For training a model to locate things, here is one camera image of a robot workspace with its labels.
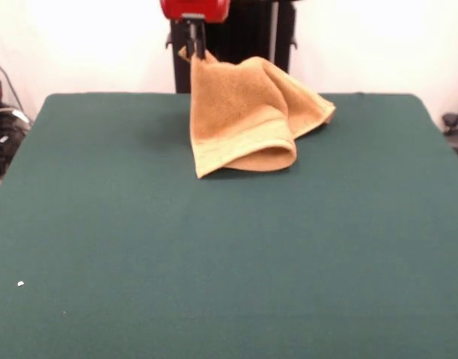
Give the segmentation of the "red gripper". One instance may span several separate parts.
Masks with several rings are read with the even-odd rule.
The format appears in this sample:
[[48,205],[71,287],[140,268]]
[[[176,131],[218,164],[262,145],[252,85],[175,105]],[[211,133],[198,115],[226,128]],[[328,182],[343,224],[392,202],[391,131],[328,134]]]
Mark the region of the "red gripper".
[[186,56],[194,52],[201,60],[206,58],[205,22],[222,23],[228,16],[230,0],[160,0],[167,19],[185,20]]

